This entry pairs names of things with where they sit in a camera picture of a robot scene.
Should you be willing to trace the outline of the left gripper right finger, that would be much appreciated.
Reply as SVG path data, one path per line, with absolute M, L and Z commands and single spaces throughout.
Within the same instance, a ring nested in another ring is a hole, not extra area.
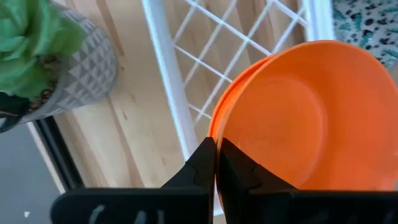
M 221 142 L 219 171 L 220 190 L 288 190 L 295 187 L 251 159 L 224 138 Z

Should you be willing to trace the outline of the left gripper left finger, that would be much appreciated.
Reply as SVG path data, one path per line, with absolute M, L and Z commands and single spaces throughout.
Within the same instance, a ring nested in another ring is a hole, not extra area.
M 184 166 L 162 188 L 213 189 L 215 185 L 216 143 L 205 138 L 185 162 Z

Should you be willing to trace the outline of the orange plastic mini bowl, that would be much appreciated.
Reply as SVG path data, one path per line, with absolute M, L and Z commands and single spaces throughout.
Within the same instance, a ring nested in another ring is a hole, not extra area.
M 365 50 L 318 40 L 259 61 L 225 91 L 209 135 L 295 187 L 218 188 L 228 220 L 398 222 L 398 86 Z

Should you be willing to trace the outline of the floral blue ceramic bowl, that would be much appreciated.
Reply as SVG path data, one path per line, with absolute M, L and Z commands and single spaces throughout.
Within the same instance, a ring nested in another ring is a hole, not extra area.
M 386 68 L 398 62 L 398 0 L 332 0 L 336 40 L 367 50 Z

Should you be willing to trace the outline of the grey geometric plant pot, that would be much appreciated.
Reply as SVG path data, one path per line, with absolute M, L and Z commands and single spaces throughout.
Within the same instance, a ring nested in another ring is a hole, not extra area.
M 118 74 L 116 53 L 104 31 L 87 17 L 49 1 L 55 4 L 63 17 L 80 25 L 85 31 L 85 39 L 74 54 L 39 58 L 40 66 L 49 72 L 52 81 L 38 97 L 29 99 L 29 110 L 19 124 L 101 100 L 112 89 Z

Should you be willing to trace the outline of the dark spiky air plant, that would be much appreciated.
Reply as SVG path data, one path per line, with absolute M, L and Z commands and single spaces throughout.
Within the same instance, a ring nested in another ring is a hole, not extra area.
M 0 133 L 4 133 L 19 124 L 30 107 L 28 98 L 7 95 L 0 92 Z

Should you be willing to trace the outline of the green succulent plant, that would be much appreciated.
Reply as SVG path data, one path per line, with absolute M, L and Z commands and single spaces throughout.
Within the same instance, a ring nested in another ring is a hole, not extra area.
M 34 99 L 52 78 L 39 63 L 78 51 L 85 31 L 49 0 L 0 0 L 0 91 Z

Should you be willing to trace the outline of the black aluminium table frame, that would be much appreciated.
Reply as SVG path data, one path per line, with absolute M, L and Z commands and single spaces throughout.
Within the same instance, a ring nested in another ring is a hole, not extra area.
M 53 116 L 34 121 L 33 126 L 44 144 L 44 151 L 49 156 L 50 164 L 55 168 L 61 186 L 66 191 L 84 188 L 83 179 Z

